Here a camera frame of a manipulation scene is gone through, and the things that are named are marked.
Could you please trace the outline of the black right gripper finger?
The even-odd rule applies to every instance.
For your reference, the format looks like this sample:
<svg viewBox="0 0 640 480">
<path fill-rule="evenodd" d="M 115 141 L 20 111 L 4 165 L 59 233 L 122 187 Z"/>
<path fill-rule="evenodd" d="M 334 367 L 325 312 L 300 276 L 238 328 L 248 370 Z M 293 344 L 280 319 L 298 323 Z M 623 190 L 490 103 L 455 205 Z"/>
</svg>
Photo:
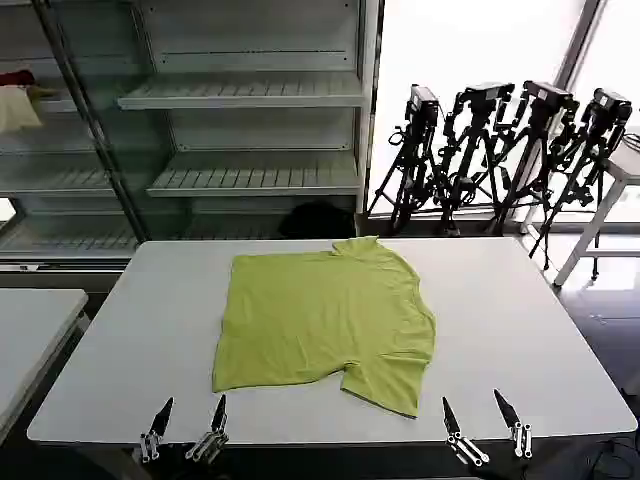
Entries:
<svg viewBox="0 0 640 480">
<path fill-rule="evenodd" d="M 444 425 L 447 430 L 446 443 L 456 457 L 466 466 L 486 466 L 490 457 L 472 440 L 461 433 L 456 416 L 446 397 L 442 397 Z"/>
<path fill-rule="evenodd" d="M 497 390 L 493 390 L 498 408 L 503 420 L 510 430 L 513 444 L 513 452 L 516 458 L 532 457 L 532 427 L 529 423 L 523 423 L 515 408 Z"/>
</svg>

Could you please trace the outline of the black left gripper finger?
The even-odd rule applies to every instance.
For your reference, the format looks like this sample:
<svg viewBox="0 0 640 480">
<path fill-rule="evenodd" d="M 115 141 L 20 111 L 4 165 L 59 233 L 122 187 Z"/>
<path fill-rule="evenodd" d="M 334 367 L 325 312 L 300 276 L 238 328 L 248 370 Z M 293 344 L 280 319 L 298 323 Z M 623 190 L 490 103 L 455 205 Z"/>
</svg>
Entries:
<svg viewBox="0 0 640 480">
<path fill-rule="evenodd" d="M 194 463 L 212 463 L 219 455 L 228 442 L 228 435 L 225 431 L 227 421 L 226 403 L 226 395 L 222 394 L 212 417 L 209 430 L 185 453 L 186 460 L 191 460 Z"/>
<path fill-rule="evenodd" d="M 170 397 L 159 412 L 156 413 L 147 433 L 141 433 L 139 438 L 140 457 L 143 463 L 149 463 L 159 458 L 159 448 L 169 424 L 174 398 Z"/>
</svg>

